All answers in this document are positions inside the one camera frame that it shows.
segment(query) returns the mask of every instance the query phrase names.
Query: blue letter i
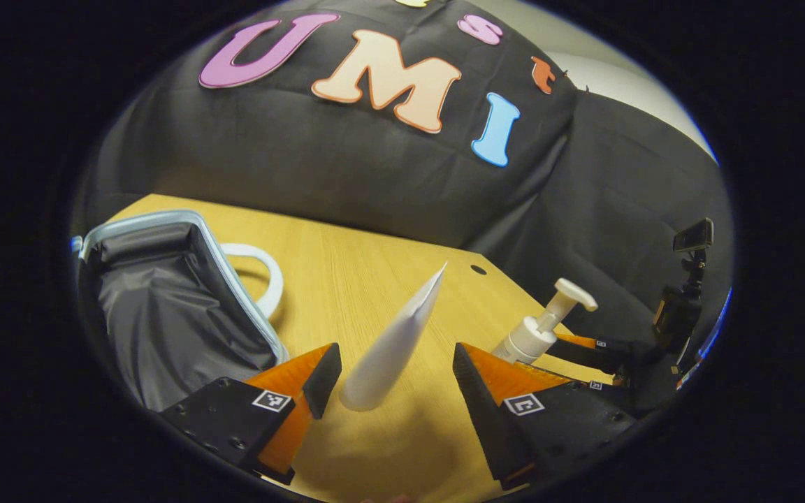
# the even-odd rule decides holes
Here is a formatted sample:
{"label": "blue letter i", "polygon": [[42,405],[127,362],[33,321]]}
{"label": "blue letter i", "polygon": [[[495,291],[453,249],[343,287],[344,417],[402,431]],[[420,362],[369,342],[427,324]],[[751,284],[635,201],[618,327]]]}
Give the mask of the blue letter i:
{"label": "blue letter i", "polygon": [[508,156],[505,155],[505,146],[508,146],[508,136],[512,131],[512,124],[521,116],[517,106],[507,99],[491,92],[486,95],[489,101],[489,118],[486,119],[486,128],[479,140],[470,143],[480,159],[496,166],[506,166]]}

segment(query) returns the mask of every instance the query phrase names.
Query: white cone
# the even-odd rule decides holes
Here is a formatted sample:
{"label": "white cone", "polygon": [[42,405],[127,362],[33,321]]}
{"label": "white cone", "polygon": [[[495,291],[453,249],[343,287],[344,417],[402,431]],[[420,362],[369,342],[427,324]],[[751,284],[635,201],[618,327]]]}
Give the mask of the white cone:
{"label": "white cone", "polygon": [[340,394],[341,403],[345,407],[354,411],[367,411],[384,401],[390,388],[396,384],[396,379],[403,373],[421,338],[421,332],[428,324],[430,313],[437,302],[445,268],[446,264],[406,302],[396,318],[349,373]]}

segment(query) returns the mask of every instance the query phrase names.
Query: wooden table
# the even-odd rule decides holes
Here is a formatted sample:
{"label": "wooden table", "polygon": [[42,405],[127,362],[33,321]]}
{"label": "wooden table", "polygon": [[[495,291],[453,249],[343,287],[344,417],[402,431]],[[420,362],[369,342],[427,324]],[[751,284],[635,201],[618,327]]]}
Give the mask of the wooden table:
{"label": "wooden table", "polygon": [[[179,209],[201,213],[220,242],[248,243],[275,258],[284,272],[284,296],[271,321],[291,357],[340,343],[344,372],[325,417],[314,421],[294,460],[291,490],[354,503],[367,497],[383,503],[403,493],[423,502],[505,494],[490,475],[467,415],[451,369],[453,350],[462,341],[492,351],[523,316],[539,315],[542,305],[482,255],[462,249],[156,194],[114,219]],[[399,382],[380,407],[349,411],[338,400],[349,371],[445,261],[437,305]],[[265,292],[265,266],[254,258],[230,262],[254,299]],[[563,326],[556,332],[571,334]],[[552,356],[535,364],[576,379],[611,382],[598,370]]]}

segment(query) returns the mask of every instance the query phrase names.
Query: pink letter u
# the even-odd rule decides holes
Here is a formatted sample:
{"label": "pink letter u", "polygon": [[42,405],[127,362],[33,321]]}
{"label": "pink letter u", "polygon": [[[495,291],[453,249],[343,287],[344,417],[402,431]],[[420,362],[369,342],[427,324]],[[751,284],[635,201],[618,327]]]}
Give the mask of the pink letter u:
{"label": "pink letter u", "polygon": [[217,55],[207,63],[201,71],[198,81],[205,88],[233,88],[256,79],[265,77],[282,65],[300,44],[312,35],[319,26],[340,19],[338,14],[309,14],[294,19],[293,28],[282,37],[277,44],[273,45],[269,52],[260,57],[253,63],[236,66],[234,60],[238,54],[244,50],[250,42],[266,29],[272,29],[281,20],[266,20],[266,22],[256,23],[248,26],[242,31],[235,33],[231,42],[226,44]]}

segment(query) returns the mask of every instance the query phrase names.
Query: foam letter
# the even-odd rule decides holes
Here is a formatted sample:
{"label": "foam letter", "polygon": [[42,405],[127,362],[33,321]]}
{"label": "foam letter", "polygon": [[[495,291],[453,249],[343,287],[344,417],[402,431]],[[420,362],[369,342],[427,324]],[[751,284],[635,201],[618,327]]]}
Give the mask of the foam letter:
{"label": "foam letter", "polygon": [[459,20],[458,26],[467,35],[471,35],[486,44],[499,45],[499,41],[501,41],[499,37],[502,35],[502,29],[480,16],[467,14],[464,19]]}
{"label": "foam letter", "polygon": [[552,73],[552,67],[535,56],[530,59],[533,60],[533,82],[536,82],[542,92],[552,94],[552,87],[549,86],[549,80],[555,82],[555,73]]}
{"label": "foam letter", "polygon": [[207,63],[201,71],[198,81],[205,88],[233,88],[265,77],[281,66],[300,44],[312,35],[319,26],[340,19],[338,14],[309,14],[294,19],[291,24],[293,28],[282,37],[277,44],[273,45],[266,55],[263,55],[253,63],[236,66],[234,60],[238,54],[242,53],[250,42],[259,37],[260,33],[274,28],[281,20],[266,20],[266,22],[256,23],[248,26],[242,31],[235,33],[231,42],[226,44],[217,55]]}
{"label": "foam letter", "polygon": [[495,92],[486,95],[486,100],[489,101],[489,118],[486,119],[486,128],[479,140],[470,143],[470,149],[486,162],[494,163],[496,166],[506,166],[508,156],[505,155],[505,147],[508,146],[508,136],[511,134],[512,124],[521,116],[521,111]]}
{"label": "foam letter", "polygon": [[396,3],[402,3],[404,6],[418,8],[427,6],[428,2],[430,2],[430,0],[396,0]]}
{"label": "foam letter", "polygon": [[393,108],[396,118],[427,133],[439,133],[443,102],[451,84],[461,78],[461,71],[437,57],[404,67],[396,38],[369,29],[357,29],[352,36],[358,41],[356,47],[331,77],[313,82],[312,92],[319,98],[355,103],[362,98],[358,81],[367,71],[374,109],[384,108],[411,89],[405,103]]}

